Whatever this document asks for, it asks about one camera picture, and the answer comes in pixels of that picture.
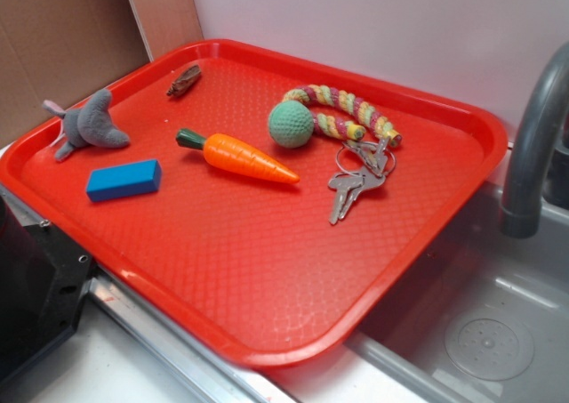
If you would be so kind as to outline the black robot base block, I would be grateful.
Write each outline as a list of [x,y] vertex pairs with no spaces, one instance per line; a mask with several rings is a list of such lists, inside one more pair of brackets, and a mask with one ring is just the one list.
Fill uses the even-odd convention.
[[24,225],[1,199],[1,384],[76,332],[93,268],[58,226]]

